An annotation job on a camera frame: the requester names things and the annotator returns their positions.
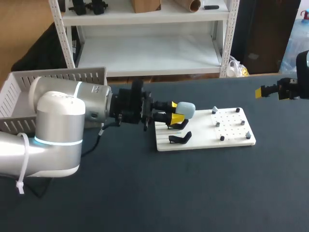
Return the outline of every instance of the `yellow tape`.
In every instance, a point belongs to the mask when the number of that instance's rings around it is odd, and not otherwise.
[[[171,125],[184,121],[184,115],[172,114]]]
[[[177,104],[175,102],[172,102],[172,107],[173,108],[176,108],[177,107]]]
[[[262,97],[262,91],[261,88],[259,88],[255,91],[255,98],[261,98],[261,97]]]

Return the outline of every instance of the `paper roll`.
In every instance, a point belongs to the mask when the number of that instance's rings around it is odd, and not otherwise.
[[[174,0],[174,1],[190,12],[196,12],[201,7],[200,0]]]

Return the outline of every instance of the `black cable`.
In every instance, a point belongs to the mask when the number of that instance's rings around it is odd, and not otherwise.
[[[94,144],[94,146],[93,146],[90,150],[88,150],[88,151],[86,151],[85,153],[83,153],[81,157],[82,157],[82,158],[85,157],[86,155],[90,154],[91,152],[93,152],[93,151],[97,148],[97,146],[98,146],[98,144],[99,144],[99,142],[100,142],[100,139],[101,139],[101,136],[102,136],[103,132],[104,132],[108,127],[119,127],[119,126],[120,126],[120,123],[119,123],[119,122],[111,122],[111,123],[109,123],[109,124],[104,125],[104,126],[101,128],[100,132],[98,133],[97,140],[96,140],[96,143]]]
[[[1,174],[1,175],[0,175],[0,178],[11,179],[11,180],[14,180],[14,181],[18,181],[18,178],[17,178],[17,177],[10,176],[10,175]],[[49,187],[50,187],[51,184],[52,184],[52,181],[53,181],[53,178],[50,178],[49,180],[46,181],[46,186],[45,186],[44,190],[43,190],[41,193],[38,193],[36,190],[34,190],[33,187],[31,187],[30,185],[26,184],[25,182],[24,182],[24,186],[25,186],[34,196],[36,196],[37,198],[41,199],[43,196],[45,196],[47,190],[49,189]]]

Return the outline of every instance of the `water bottle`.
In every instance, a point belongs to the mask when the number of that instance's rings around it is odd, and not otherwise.
[[[309,9],[303,11],[301,15],[304,12],[304,19],[297,19],[294,23],[291,37],[281,63],[281,73],[295,73],[297,55],[309,50]]]

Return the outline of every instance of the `wooden floor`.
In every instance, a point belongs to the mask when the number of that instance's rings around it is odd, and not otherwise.
[[[0,86],[52,23],[48,0],[0,0]]]

